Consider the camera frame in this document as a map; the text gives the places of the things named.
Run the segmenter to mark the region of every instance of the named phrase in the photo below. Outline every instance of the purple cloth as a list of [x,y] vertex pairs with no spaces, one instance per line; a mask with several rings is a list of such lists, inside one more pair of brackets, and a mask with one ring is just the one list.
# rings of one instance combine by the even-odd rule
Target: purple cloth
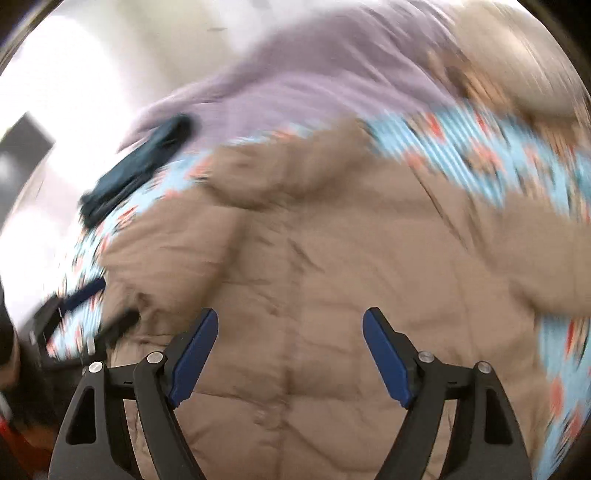
[[290,122],[451,105],[452,96],[425,71],[429,49],[450,41],[448,25],[444,11],[426,0],[316,16],[273,34],[220,74],[148,107],[120,147],[177,113],[197,115],[202,124],[187,151]]

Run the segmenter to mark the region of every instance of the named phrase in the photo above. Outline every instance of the blue patterned bedsheet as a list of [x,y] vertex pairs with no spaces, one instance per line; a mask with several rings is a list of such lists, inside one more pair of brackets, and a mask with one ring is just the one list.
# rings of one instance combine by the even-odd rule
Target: blue patterned bedsheet
[[[551,204],[575,221],[590,221],[591,163],[572,150],[559,157],[515,118],[499,119],[469,105],[435,113],[386,114],[368,122],[380,152],[409,164],[445,175],[473,194],[502,206],[508,190],[518,190]],[[293,125],[232,143],[261,142],[271,137],[306,136],[313,129]],[[156,201],[205,181],[210,152],[181,155],[158,170],[92,231],[80,227],[76,244],[63,261],[60,295],[71,294],[102,275],[100,255],[117,234]],[[68,314],[54,334],[50,353],[58,358],[76,356],[98,331],[100,295]],[[591,411],[591,353],[587,349],[589,318],[544,317],[539,346],[551,385],[552,419],[537,480],[545,480],[564,458]]]

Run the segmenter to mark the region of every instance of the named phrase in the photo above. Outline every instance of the blue gripper pad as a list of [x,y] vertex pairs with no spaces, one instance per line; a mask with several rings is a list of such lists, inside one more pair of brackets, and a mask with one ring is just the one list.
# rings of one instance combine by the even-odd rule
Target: blue gripper pad
[[365,342],[378,366],[388,393],[394,400],[398,400],[404,408],[408,408],[414,395],[409,388],[407,369],[379,324],[373,310],[377,309],[369,309],[363,315]]
[[168,399],[174,408],[191,396],[207,357],[212,351],[217,331],[217,314],[210,309],[174,366],[172,386],[168,393]]

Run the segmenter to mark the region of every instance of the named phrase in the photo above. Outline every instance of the brown jacket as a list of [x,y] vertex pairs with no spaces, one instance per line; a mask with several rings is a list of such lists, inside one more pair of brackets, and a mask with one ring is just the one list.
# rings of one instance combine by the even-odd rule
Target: brown jacket
[[[355,121],[307,140],[222,147],[207,184],[163,200],[113,242],[103,321],[140,325],[113,363],[160,349],[203,306],[218,340],[177,410],[211,480],[373,479],[405,411],[361,332],[379,306],[441,360],[488,360],[530,453],[548,392],[534,311],[591,313],[591,230],[509,196],[504,210],[372,153]],[[449,405],[426,478],[436,478]],[[156,478],[128,408],[145,478]]]

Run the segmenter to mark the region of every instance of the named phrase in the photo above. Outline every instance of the white floor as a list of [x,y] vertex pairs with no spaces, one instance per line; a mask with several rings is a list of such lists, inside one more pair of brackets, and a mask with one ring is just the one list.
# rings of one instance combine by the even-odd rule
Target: white floor
[[213,73],[274,28],[354,3],[65,0],[0,76],[0,136],[29,112],[56,141],[0,235],[13,321],[20,325],[44,297],[78,198],[115,164],[118,139],[141,108]]

